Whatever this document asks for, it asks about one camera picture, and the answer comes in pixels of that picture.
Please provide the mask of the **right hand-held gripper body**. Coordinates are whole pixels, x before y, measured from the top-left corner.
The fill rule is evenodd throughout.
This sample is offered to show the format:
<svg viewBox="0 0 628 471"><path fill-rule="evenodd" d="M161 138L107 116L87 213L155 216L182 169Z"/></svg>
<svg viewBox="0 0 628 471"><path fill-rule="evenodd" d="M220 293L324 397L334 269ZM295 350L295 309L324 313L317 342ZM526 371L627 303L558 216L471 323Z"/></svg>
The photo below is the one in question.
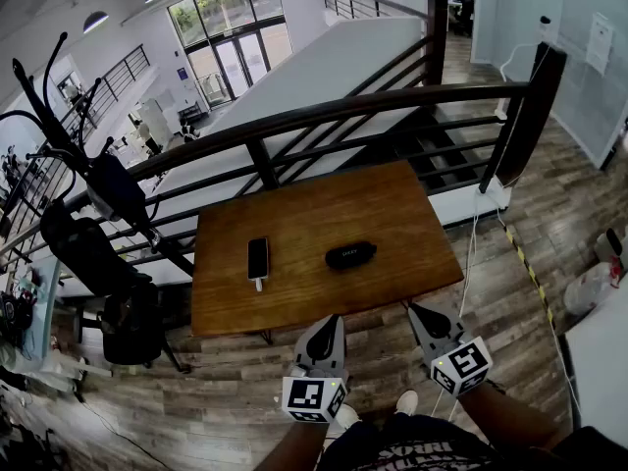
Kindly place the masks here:
<svg viewBox="0 0 628 471"><path fill-rule="evenodd" d="M457 313L410 303L408 318L429 377L442 389L459 397L486 380L493 360L484 341L467 331Z"/></svg>

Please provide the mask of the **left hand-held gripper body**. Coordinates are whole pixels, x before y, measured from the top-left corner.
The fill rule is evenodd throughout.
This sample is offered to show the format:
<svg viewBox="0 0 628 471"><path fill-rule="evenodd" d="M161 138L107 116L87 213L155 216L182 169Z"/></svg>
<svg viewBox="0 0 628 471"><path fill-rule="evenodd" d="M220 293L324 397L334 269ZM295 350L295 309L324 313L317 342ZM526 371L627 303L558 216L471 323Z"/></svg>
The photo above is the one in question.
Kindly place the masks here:
<svg viewBox="0 0 628 471"><path fill-rule="evenodd" d="M283 377L282 410L297 422L333 422L348 395L344 321L329 315L298 339Z"/></svg>

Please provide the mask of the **black oval case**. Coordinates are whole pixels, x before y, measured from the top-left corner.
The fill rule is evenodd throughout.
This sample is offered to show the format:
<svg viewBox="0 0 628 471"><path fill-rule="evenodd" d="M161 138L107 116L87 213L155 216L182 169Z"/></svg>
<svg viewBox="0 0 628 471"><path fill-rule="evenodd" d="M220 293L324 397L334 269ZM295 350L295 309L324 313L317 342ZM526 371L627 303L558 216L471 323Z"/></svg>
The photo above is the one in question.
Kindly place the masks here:
<svg viewBox="0 0 628 471"><path fill-rule="evenodd" d="M325 262L333 270L344 271L368 263L376 252L375 244L359 241L329 250L325 255Z"/></svg>

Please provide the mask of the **person's white shoe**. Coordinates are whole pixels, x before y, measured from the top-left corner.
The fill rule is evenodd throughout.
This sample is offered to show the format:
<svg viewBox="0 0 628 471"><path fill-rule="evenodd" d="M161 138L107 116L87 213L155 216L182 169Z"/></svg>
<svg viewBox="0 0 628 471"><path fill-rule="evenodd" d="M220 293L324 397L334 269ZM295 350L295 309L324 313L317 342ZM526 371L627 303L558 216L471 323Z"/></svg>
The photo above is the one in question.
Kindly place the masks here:
<svg viewBox="0 0 628 471"><path fill-rule="evenodd" d="M360 421L361 419L355 409L344 403L340 407L335 420L330 425L328 437L336 438Z"/></svg>
<svg viewBox="0 0 628 471"><path fill-rule="evenodd" d="M395 414L414 416L418 408L418 402L418 393L415 390L404 392L396 403Z"/></svg>

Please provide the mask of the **person's right white shoe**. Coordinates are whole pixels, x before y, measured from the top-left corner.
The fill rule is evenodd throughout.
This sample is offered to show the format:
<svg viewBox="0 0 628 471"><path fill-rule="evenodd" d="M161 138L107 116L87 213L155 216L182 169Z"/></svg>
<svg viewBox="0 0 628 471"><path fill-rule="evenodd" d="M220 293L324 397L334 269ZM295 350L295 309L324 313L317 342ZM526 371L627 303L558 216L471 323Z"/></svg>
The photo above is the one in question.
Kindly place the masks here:
<svg viewBox="0 0 628 471"><path fill-rule="evenodd" d="M395 414L414 416L418 408L418 402L418 393L415 390L404 392L396 403Z"/></svg>

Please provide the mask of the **yellow black floor tape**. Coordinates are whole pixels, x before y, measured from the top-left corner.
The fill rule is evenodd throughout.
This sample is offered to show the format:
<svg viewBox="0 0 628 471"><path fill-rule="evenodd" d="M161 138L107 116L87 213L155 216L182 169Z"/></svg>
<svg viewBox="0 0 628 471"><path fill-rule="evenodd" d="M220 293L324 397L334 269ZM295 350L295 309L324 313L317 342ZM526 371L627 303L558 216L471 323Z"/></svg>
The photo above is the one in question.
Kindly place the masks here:
<svg viewBox="0 0 628 471"><path fill-rule="evenodd" d="M516 251L516 254L519 258L519 260L521 261L521 263L524 265L526 272L529 275L529 278L531 280L531 282L533 283L533 285L536 288L536 291L539 295L540 301L542 303L544 312L546 314L546 317L548 319L548 322L551 326L551 328L553 330L555 330L556 328L556 324L554 322L554 318L553 318L553 313L550 309L550 305L549 302L547 300L547 296L544 290L544 287L542 286L542 284L540 283L536 273L534 272L532 266L530 265L530 262L528 261L524 251L522 250L521 246L519 245L519 243L517 242L517 240L515 239L514 235L512 234L511 230L508 228L508 226L506 224L502 224L502 229L508 239L508 241L510 242L510 244L512 245L512 247L514 248L514 250Z"/></svg>

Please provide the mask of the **white desk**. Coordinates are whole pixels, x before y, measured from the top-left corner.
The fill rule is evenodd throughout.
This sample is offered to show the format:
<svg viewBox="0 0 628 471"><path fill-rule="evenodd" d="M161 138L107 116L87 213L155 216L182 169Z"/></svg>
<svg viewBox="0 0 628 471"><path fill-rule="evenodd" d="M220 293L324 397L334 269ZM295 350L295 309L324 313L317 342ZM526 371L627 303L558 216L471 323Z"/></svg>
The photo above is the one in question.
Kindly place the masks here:
<svg viewBox="0 0 628 471"><path fill-rule="evenodd" d="M628 448L628 275L566 340L581 424Z"/></svg>

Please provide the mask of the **black smartphone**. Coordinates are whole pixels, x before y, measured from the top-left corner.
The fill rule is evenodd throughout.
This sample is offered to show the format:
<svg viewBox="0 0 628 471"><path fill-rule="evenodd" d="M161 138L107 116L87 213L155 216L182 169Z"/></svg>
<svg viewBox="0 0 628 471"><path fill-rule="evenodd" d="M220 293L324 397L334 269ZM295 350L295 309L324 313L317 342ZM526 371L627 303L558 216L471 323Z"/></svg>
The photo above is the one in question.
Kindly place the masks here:
<svg viewBox="0 0 628 471"><path fill-rule="evenodd" d="M264 280L269 275L268 239L259 237L247 244L247 277L250 281Z"/></svg>

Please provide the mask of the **clear plastic water jug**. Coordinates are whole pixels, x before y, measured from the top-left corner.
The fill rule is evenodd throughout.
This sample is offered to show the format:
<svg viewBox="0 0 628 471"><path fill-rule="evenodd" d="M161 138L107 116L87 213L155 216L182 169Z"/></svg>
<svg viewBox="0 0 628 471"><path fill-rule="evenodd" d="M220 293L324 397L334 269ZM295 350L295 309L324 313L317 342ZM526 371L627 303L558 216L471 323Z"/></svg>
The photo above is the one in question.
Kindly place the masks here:
<svg viewBox="0 0 628 471"><path fill-rule="evenodd" d="M568 313L584 315L599 306L615 289L619 289L621 266L614 260L601 262L571 282L563 303Z"/></svg>

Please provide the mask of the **black chair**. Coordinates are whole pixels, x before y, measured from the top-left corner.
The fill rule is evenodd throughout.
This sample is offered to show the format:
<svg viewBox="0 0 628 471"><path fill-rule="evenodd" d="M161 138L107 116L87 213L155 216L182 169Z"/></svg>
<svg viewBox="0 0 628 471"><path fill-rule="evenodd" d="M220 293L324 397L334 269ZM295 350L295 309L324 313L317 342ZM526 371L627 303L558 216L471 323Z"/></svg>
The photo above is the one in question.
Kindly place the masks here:
<svg viewBox="0 0 628 471"><path fill-rule="evenodd" d="M134 286L125 294L110 295L97 321L108 362L151 368L165 353L178 372L191 372L190 365L177 360L167 341L158 290L152 283Z"/></svg>

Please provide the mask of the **dark hanging bag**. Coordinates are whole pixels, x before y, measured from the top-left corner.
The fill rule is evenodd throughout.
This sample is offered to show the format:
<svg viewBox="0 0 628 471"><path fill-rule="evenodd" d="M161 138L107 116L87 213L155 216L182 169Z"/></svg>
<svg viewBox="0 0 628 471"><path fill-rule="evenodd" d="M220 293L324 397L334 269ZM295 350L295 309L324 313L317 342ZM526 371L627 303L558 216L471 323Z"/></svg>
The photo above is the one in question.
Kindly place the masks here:
<svg viewBox="0 0 628 471"><path fill-rule="evenodd" d="M86 182L92 204L106 220L124 220L134 228L149 224L145 194L117 157L104 153L92 159Z"/></svg>

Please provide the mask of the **white paper notice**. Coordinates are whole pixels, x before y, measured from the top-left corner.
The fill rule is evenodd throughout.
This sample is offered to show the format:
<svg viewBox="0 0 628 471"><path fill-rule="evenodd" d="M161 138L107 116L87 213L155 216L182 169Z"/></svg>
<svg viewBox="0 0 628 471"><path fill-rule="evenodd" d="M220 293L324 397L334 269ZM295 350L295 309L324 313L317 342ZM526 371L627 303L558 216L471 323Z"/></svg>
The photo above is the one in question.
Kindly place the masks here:
<svg viewBox="0 0 628 471"><path fill-rule="evenodd" d="M593 14L589 41L586 50L586 63L602 77L609 63L614 35L614 26L600 13Z"/></svg>

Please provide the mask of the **large glass window front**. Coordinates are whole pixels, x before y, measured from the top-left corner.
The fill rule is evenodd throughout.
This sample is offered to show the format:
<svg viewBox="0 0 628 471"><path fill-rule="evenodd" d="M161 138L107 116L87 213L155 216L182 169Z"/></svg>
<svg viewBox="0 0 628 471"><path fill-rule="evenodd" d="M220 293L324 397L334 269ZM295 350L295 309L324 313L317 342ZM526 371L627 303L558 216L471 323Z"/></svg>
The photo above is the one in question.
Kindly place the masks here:
<svg viewBox="0 0 628 471"><path fill-rule="evenodd" d="M210 109L239 99L293 52L282 0L182 0L168 13Z"/></svg>

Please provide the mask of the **black coat rack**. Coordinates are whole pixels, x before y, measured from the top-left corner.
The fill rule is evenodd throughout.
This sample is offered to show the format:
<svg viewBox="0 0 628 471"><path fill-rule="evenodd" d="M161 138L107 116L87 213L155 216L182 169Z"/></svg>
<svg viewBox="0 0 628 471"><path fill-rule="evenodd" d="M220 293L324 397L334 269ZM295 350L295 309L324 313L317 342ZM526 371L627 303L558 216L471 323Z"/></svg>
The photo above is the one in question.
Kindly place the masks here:
<svg viewBox="0 0 628 471"><path fill-rule="evenodd" d="M71 171L82 177L87 185L86 178L90 161L104 153L108 153L108 149L113 140L109 138L97 156L88 156L84 148L84 142L82 141L82 130L79 130L78 141L73 142L50 107L47 92L47 81L50 71L45 71L42 80L42 93L38 94L33 81L26 76L25 69L18 59L12 60L12 68L14 76L21 85L33 111L11 110L0 114L0 121L11 117L24 117L34 122L44 135L45 144L41 152L32 154L30 157L32 159L55 158L60 160ZM100 81L101 78L97 78L94 84L98 84ZM158 230L152 226L152 221L149 216L148 219L149 224L145 227L134 228L129 226L134 233L141 234L147 239L153 251L163 255L186 274L191 275L193 272L193 264L181 253L181 247L177 243L165 239Z"/></svg>

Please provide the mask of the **black metal balcony railing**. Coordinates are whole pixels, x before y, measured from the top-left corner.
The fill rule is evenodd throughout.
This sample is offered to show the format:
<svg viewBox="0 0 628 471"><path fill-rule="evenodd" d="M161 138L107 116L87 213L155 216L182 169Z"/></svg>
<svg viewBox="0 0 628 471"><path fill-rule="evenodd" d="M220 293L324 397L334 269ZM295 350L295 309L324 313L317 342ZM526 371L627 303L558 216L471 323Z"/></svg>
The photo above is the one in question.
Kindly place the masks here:
<svg viewBox="0 0 628 471"><path fill-rule="evenodd" d="M424 21L428 15L391 0L324 0L325 7L344 19L380 17L417 17Z"/></svg>
<svg viewBox="0 0 628 471"><path fill-rule="evenodd" d="M86 91L78 89L77 102L68 98L71 105L61 124L72 141L78 141L79 130L82 130L82 141L86 142L105 115L149 67L150 62L140 44L105 73L98 84Z"/></svg>

